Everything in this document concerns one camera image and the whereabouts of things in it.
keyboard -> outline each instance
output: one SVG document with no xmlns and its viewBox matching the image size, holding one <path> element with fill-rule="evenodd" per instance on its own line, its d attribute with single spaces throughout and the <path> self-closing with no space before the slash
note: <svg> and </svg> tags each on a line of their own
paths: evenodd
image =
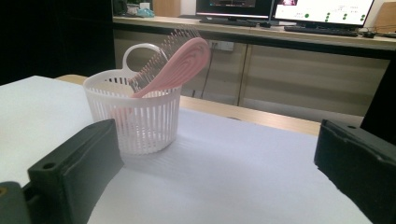
<svg viewBox="0 0 396 224">
<path fill-rule="evenodd" d="M 251 21 L 226 21 L 226 20 L 200 20 L 199 22 L 206 24 L 233 25 L 233 26 L 246 26 L 246 27 L 256 27 L 257 24 Z"/>
<path fill-rule="evenodd" d="M 181 19 L 193 19 L 193 20 L 203 20 L 205 16 L 196 16 L 196 15 L 180 15 L 178 18 Z"/>
<path fill-rule="evenodd" d="M 384 37 L 390 37 L 390 38 L 396 38 L 396 33 L 387 33 L 387 34 L 382 34 Z"/>
<path fill-rule="evenodd" d="M 340 35 L 340 36 L 358 36 L 358 32 L 348 30 L 334 30 L 334 29 L 316 29 L 316 28 L 305 28 L 301 26 L 284 26 L 285 31 L 315 34 L 315 35 Z"/>
</svg>

black wall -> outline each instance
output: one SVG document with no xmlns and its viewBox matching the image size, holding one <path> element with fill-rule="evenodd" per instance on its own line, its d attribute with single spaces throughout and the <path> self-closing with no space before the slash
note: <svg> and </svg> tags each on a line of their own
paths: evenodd
<svg viewBox="0 0 396 224">
<path fill-rule="evenodd" d="M 111 0 L 4 3 L 0 84 L 114 69 Z"/>
<path fill-rule="evenodd" d="M 396 146 L 396 51 L 379 83 L 361 128 Z"/>
</svg>

basket handle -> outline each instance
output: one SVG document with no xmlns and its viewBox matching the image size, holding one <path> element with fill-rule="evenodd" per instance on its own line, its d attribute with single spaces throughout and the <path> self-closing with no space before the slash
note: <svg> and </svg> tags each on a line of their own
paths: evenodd
<svg viewBox="0 0 396 224">
<path fill-rule="evenodd" d="M 124 72 L 128 72 L 128 73 L 133 72 L 133 73 L 136 73 L 135 71 L 132 71 L 132 70 L 128 67 L 128 64 L 126 63 L 126 59 L 127 59 L 129 53 L 131 53 L 132 50 L 134 50 L 134 49 L 139 49 L 139 48 L 152 49 L 152 50 L 154 50 L 154 51 L 156 51 L 156 52 L 158 52 L 158 53 L 161 53 L 161 54 L 166 58 L 166 60 L 167 60 L 167 57 L 166 57 L 165 53 L 164 53 L 163 50 L 162 50 L 161 48 L 159 48 L 158 46 L 155 46 L 155 45 L 153 45 L 153 44 L 138 44 L 138 45 L 133 45 L 133 46 L 131 46 L 130 48 L 128 48 L 128 49 L 125 51 L 124 56 L 123 56 L 123 59 L 122 59 L 122 70 L 123 70 Z"/>
</svg>

wooden cabinet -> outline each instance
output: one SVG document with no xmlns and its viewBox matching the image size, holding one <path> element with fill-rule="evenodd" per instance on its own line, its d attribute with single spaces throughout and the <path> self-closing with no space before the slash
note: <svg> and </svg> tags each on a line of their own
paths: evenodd
<svg viewBox="0 0 396 224">
<path fill-rule="evenodd" d="M 153 0 L 152 4 L 156 16 L 180 16 L 180 0 Z"/>
</svg>

monitor screen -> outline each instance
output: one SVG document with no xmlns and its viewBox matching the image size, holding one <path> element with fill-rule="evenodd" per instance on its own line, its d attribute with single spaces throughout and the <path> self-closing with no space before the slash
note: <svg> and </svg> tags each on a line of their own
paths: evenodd
<svg viewBox="0 0 396 224">
<path fill-rule="evenodd" d="M 274 21 L 363 27 L 374 0 L 276 0 Z"/>
<path fill-rule="evenodd" d="M 196 0 L 196 15 L 268 20 L 273 0 Z"/>
</svg>

